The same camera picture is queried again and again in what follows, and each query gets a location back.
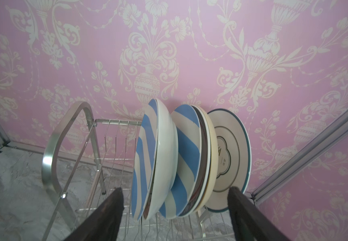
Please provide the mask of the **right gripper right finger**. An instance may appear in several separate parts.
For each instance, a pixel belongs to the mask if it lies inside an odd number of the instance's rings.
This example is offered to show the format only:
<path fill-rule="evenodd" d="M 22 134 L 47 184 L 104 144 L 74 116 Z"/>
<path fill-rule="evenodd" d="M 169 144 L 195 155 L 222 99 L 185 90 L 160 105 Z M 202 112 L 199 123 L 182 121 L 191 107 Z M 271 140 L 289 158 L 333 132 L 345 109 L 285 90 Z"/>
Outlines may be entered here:
<path fill-rule="evenodd" d="M 230 187 L 228 209 L 237 241 L 288 241 L 241 192 L 238 187 Z"/>

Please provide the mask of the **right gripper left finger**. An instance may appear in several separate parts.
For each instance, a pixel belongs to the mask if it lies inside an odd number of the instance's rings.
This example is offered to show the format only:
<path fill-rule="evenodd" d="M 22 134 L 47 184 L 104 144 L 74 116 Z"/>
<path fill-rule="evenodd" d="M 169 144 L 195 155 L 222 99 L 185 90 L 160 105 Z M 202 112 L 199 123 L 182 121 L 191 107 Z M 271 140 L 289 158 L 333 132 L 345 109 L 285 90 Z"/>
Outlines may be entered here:
<path fill-rule="evenodd" d="M 107 199 L 78 226 L 67 241 L 115 241 L 124 211 L 122 188 L 116 188 Z"/>

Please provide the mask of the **white plate dark rim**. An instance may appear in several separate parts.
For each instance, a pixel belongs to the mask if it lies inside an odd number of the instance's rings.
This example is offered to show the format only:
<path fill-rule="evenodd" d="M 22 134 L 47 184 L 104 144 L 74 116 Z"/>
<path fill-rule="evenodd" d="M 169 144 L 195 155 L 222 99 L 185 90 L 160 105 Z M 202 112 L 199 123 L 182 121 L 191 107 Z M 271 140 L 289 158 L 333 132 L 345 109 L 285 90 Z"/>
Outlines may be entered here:
<path fill-rule="evenodd" d="M 213 192 L 205 204 L 208 211 L 228 210 L 228 192 L 237 187 L 245 193 L 251 173 L 252 152 L 248 132 L 233 112 L 218 108 L 208 112 L 217 135 L 218 172 Z"/>

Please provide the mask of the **plain cream plate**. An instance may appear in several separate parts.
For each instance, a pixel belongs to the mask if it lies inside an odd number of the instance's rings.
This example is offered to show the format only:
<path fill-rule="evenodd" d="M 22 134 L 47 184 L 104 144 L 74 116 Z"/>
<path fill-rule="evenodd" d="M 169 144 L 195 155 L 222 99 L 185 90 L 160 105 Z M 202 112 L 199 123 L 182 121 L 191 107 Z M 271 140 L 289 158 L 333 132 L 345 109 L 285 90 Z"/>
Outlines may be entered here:
<path fill-rule="evenodd" d="M 195 105 L 195 107 L 197 107 L 201 113 L 203 114 L 203 116 L 206 118 L 206 122 L 207 122 L 207 126 L 208 126 L 208 130 L 210 133 L 210 143 L 211 143 L 211 147 L 209 148 L 211 151 L 211 157 L 210 157 L 210 170 L 209 170 L 209 177 L 208 177 L 208 183 L 206 186 L 206 191 L 204 192 L 203 198 L 200 201 L 200 203 L 198 204 L 198 206 L 196 207 L 196 209 L 194 210 L 194 212 L 199 211 L 209 200 L 210 196 L 213 193 L 213 189 L 217 180 L 217 174 L 218 174 L 218 142 L 217 142 L 217 135 L 215 132 L 215 127 L 210 119 L 210 117 L 208 116 L 208 114 L 200 107 Z"/>

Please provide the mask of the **floral pattern plate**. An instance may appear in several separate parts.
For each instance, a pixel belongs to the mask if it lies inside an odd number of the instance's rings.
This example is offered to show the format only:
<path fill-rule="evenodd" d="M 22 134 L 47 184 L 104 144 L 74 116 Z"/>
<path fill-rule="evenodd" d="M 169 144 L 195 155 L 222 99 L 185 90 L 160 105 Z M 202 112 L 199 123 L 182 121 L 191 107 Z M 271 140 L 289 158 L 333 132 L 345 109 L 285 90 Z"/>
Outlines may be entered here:
<path fill-rule="evenodd" d="M 177 127 L 165 104 L 159 99 L 152 99 L 149 105 L 154 110 L 151 123 L 156 122 L 156 154 L 154 157 L 154 179 L 151 187 L 151 198 L 147 204 L 143 217 L 151 219 L 163 209 L 166 217 L 171 211 L 169 203 L 173 200 L 172 187 L 175 182 L 178 166 L 178 133 Z"/>

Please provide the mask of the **blue striped plate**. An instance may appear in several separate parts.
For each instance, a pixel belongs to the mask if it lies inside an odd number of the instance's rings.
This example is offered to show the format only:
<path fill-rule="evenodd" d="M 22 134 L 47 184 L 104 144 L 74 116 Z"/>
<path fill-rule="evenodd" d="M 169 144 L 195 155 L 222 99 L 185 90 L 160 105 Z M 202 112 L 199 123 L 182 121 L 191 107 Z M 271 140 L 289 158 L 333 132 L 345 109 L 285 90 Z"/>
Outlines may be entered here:
<path fill-rule="evenodd" d="M 171 114 L 178 133 L 178 167 L 174 184 L 160 213 L 166 219 L 182 215 L 195 191 L 201 163 L 202 131 L 196 110 L 182 104 Z"/>
<path fill-rule="evenodd" d="M 156 99 L 152 99 L 146 107 L 139 129 L 134 159 L 131 211 L 135 220 L 141 219 L 149 197 L 155 165 L 157 131 L 158 104 Z"/>

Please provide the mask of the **blue striped plate front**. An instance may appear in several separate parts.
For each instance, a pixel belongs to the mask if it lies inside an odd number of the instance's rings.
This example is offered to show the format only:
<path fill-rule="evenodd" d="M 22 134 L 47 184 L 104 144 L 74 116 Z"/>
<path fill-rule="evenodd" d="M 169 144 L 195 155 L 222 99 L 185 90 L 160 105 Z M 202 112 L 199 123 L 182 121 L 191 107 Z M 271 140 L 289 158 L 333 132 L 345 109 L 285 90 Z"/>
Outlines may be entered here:
<path fill-rule="evenodd" d="M 141 219 L 149 197 L 155 165 L 157 131 L 158 104 L 156 99 L 152 99 L 146 107 L 139 129 L 134 159 L 131 211 L 135 220 Z"/>

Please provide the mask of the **green red rimmed white plate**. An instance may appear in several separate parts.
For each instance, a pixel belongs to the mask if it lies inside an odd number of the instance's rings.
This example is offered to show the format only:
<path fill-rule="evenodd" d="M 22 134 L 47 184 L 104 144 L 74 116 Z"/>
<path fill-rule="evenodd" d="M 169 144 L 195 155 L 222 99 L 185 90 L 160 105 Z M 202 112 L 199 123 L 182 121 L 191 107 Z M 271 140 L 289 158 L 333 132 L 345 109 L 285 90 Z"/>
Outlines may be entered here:
<path fill-rule="evenodd" d="M 201 148 L 201 160 L 200 160 L 200 171 L 196 181 L 196 187 L 193 194 L 179 217 L 188 216 L 201 208 L 201 204 L 206 195 L 206 189 L 208 185 L 208 179 L 210 176 L 210 131 L 208 123 L 206 121 L 206 116 L 200 107 L 192 105 L 193 109 L 196 111 L 201 124 L 201 134 L 202 134 L 202 148 Z"/>

